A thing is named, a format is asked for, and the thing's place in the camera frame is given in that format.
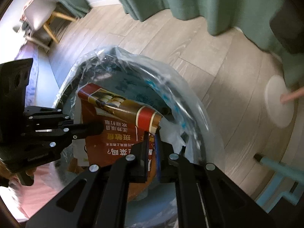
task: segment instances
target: white disc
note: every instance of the white disc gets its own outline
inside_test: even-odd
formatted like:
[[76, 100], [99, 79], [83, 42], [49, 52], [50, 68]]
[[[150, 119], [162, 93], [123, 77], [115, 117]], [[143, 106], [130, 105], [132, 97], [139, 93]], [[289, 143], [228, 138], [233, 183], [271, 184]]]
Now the white disc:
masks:
[[280, 96], [283, 93], [289, 93], [290, 90], [285, 86], [283, 77], [273, 75], [265, 88], [265, 103], [270, 119], [279, 128], [285, 128], [289, 125], [293, 117], [294, 101], [281, 104]]

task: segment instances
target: plastic trash bag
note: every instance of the plastic trash bag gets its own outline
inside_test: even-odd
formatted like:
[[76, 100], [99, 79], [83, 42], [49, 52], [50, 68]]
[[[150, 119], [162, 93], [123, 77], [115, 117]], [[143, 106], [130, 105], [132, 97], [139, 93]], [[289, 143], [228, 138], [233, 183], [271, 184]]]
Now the plastic trash bag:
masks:
[[[170, 108], [171, 114], [165, 115], [167, 120], [161, 125], [161, 139], [175, 148], [186, 145], [185, 156], [192, 163], [212, 162], [224, 170], [224, 147], [219, 134], [211, 126], [201, 101], [171, 66], [115, 46], [97, 48], [72, 66], [54, 107], [62, 108], [73, 118], [76, 91], [88, 83], [148, 104], [160, 113]], [[174, 184], [158, 183], [149, 186], [148, 194], [127, 204], [125, 225], [173, 227], [176, 218]]]

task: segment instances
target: red stripe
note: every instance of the red stripe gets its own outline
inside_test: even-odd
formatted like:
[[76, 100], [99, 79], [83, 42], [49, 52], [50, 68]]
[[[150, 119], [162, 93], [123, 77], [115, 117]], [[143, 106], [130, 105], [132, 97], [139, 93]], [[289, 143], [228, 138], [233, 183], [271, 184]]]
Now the red stripe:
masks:
[[149, 127], [150, 127], [150, 121], [151, 121], [151, 117], [154, 114], [154, 110], [152, 110], [149, 107], [144, 107], [138, 116], [138, 127], [145, 130], [145, 131], [149, 131]]
[[98, 89], [100, 89], [100, 86], [97, 86], [93, 83], [89, 83], [78, 91], [78, 97], [83, 100], [88, 100], [88, 97], [92, 93], [96, 92]]

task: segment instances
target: white chair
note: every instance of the white chair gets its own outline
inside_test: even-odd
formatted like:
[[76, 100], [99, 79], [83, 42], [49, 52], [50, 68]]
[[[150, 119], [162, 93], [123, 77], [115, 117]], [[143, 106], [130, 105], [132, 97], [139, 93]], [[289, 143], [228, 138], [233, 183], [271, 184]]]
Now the white chair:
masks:
[[33, 0], [24, 10], [26, 21], [33, 31], [37, 31], [43, 27], [50, 37], [58, 44], [59, 41], [49, 27], [50, 22], [54, 17], [59, 17], [65, 20], [76, 22], [77, 19], [55, 12], [56, 2], [53, 0]]

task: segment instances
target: metal rivet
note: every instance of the metal rivet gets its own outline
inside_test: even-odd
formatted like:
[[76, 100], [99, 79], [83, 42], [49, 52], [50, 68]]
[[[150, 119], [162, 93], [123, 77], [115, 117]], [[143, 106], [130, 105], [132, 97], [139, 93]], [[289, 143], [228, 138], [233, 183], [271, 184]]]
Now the metal rivet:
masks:
[[179, 158], [178, 154], [170, 154], [169, 159], [171, 160], [177, 160]]
[[90, 172], [95, 172], [95, 171], [98, 171], [99, 169], [99, 166], [97, 164], [92, 164], [90, 167], [89, 167], [89, 171]]
[[127, 161], [133, 161], [135, 159], [135, 155], [134, 154], [129, 154], [126, 156], [126, 160]]
[[206, 164], [206, 169], [207, 170], [215, 170], [215, 165], [211, 164], [211, 163], [208, 163], [208, 164]]

